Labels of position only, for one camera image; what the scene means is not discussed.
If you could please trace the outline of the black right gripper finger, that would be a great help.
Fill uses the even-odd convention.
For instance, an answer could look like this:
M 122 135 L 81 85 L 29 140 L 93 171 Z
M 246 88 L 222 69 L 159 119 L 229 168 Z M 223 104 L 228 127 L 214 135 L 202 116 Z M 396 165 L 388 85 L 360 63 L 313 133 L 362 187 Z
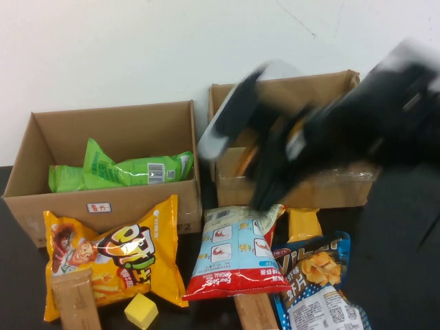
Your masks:
M 274 203 L 278 204 L 289 193 L 289 162 L 283 162 L 275 171 Z
M 252 197 L 252 207 L 255 210 L 268 210 L 273 205 L 272 201 L 272 184 L 273 174 L 269 170 L 259 168 L 255 177 L 255 189 Z

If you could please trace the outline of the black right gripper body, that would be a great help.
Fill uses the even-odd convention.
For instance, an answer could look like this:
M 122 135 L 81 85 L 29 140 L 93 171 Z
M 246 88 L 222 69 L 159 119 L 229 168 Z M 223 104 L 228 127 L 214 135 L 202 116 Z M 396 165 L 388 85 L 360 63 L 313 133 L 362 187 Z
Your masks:
M 289 134 L 308 113 L 308 104 L 293 113 L 264 103 L 256 107 L 250 120 L 250 127 L 257 132 L 256 141 L 251 148 L 251 172 L 257 172 L 259 167 L 267 172 L 277 172 L 287 166 L 286 145 Z

